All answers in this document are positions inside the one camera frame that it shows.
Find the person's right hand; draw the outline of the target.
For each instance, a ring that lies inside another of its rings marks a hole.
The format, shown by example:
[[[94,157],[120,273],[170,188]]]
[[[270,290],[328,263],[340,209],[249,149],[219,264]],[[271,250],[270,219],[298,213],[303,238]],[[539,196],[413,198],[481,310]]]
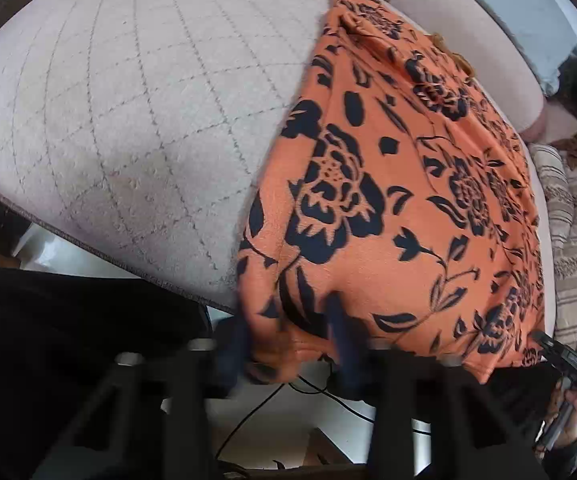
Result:
[[[543,422],[546,428],[550,428],[552,424],[559,417],[559,409],[564,403],[568,403],[572,407],[571,414],[559,436],[555,439],[554,444],[549,452],[543,445],[538,445],[535,454],[539,460],[543,460],[547,454],[557,452],[559,454],[566,453],[571,456],[571,461],[575,462],[577,456],[577,390],[574,388],[565,388],[563,380],[559,379],[554,386],[551,393],[549,404],[547,407],[545,418]]]

